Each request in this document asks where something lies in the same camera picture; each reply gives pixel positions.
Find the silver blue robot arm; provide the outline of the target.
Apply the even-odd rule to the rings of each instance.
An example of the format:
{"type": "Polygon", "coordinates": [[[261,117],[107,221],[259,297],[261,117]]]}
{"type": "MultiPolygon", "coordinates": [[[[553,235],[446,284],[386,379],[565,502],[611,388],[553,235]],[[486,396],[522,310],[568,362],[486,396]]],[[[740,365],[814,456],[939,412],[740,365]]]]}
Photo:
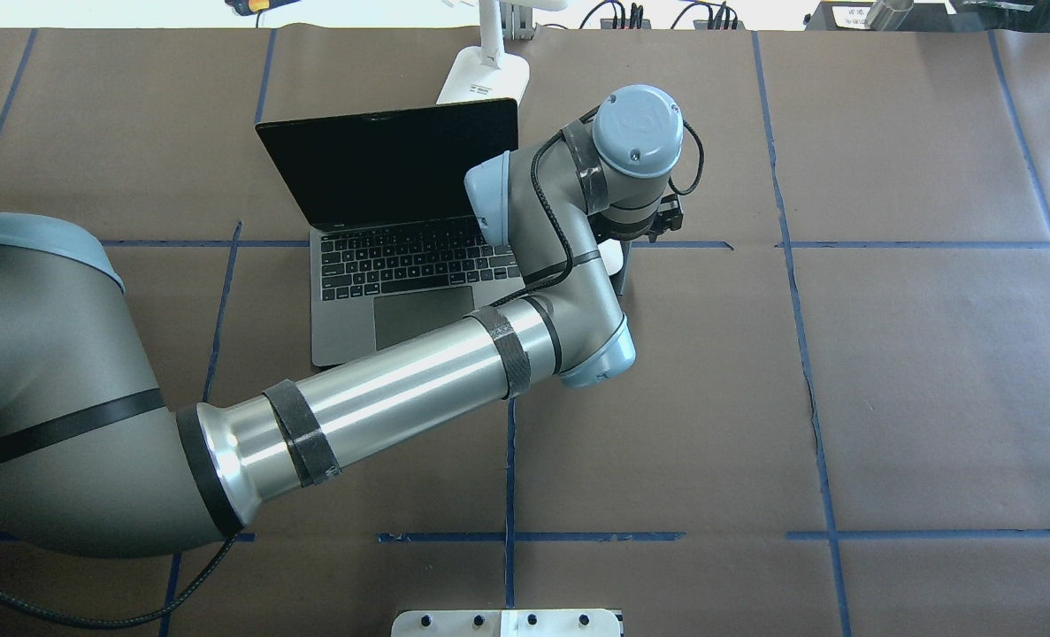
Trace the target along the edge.
{"type": "Polygon", "coordinates": [[[598,242],[655,230],[677,101],[625,86],[523,149],[463,109],[255,127],[310,222],[318,371],[228,407],[167,406],[94,235],[0,212],[0,528],[100,559],[188,551],[545,379],[627,370],[598,242]]]}

